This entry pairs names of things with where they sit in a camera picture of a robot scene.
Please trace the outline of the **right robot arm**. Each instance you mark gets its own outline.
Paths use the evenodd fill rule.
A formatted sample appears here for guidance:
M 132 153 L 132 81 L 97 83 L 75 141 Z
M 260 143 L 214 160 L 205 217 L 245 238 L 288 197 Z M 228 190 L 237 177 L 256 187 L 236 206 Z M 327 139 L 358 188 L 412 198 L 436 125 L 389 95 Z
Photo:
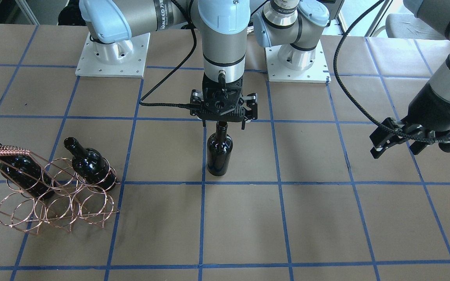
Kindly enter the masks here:
M 186 23 L 193 46 L 171 73 L 175 73 L 202 43 L 204 74 L 202 90 L 193 90 L 189 103 L 145 103 L 149 90 L 139 103 L 146 107 L 179 107 L 189 110 L 203 122 L 240 122 L 255 120 L 257 94 L 243 94 L 243 76 L 250 19 L 248 0 L 80 0 L 82 19 L 89 28 L 83 53 L 91 57 L 88 72 L 77 65 L 83 76 L 138 75 L 142 55 L 136 39 L 145 34 L 168 30 Z

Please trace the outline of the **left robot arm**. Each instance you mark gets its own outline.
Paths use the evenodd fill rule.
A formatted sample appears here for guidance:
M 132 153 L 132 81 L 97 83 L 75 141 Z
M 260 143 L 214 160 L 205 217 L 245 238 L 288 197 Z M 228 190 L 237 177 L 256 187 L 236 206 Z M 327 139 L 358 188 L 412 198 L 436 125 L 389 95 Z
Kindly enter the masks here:
M 388 117 L 370 135 L 374 158 L 408 140 L 415 155 L 434 143 L 450 153 L 450 0 L 405 0 L 403 4 L 441 35 L 449 49 L 441 50 L 443 62 L 436 64 L 436 71 L 409 103 L 407 115 L 399 121 Z

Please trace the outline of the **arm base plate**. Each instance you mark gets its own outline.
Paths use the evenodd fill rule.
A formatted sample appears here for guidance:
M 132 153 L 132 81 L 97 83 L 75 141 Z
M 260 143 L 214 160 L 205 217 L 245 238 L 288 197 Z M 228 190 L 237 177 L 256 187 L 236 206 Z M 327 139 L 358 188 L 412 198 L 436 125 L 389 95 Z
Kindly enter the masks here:
M 268 80 L 270 82 L 331 82 L 330 71 L 319 41 L 307 52 L 291 45 L 265 48 Z
M 87 36 L 75 74 L 89 77 L 143 78 L 150 34 L 111 44 Z

